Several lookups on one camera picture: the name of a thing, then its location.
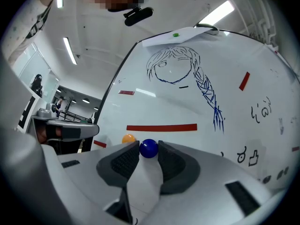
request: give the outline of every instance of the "red tape strip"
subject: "red tape strip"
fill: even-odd
[[[182,125],[160,125],[160,126],[133,126],[127,125],[129,131],[141,132],[184,132],[197,131],[197,124],[182,124]]]
[[[106,143],[103,143],[103,142],[99,142],[99,141],[94,140],[94,144],[95,144],[95,145],[98,145],[98,146],[100,146],[100,147],[106,148]]]
[[[295,151],[298,151],[298,150],[299,150],[299,147],[292,148],[292,152],[295,152]]]
[[[249,73],[249,72],[246,72],[246,75],[245,75],[245,77],[244,77],[242,83],[240,84],[240,89],[241,89],[242,91],[244,90],[244,88],[245,88],[245,86],[246,86],[246,84],[247,84],[247,82],[248,82],[249,77],[250,77],[250,73]]]
[[[123,90],[121,90],[121,91],[119,91],[119,94],[125,94],[125,95],[134,95],[134,91],[123,91]]]

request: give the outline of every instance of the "whiteboard drawing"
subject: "whiteboard drawing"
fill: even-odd
[[[176,74],[163,72],[166,68],[175,68]],[[210,80],[200,67],[200,55],[192,48],[183,46],[166,47],[152,55],[147,62],[147,76],[156,77],[159,81],[176,84],[186,78],[191,72],[194,75],[198,88],[207,100],[207,103],[214,109],[213,124],[223,130],[223,116],[216,101],[215,91]]]

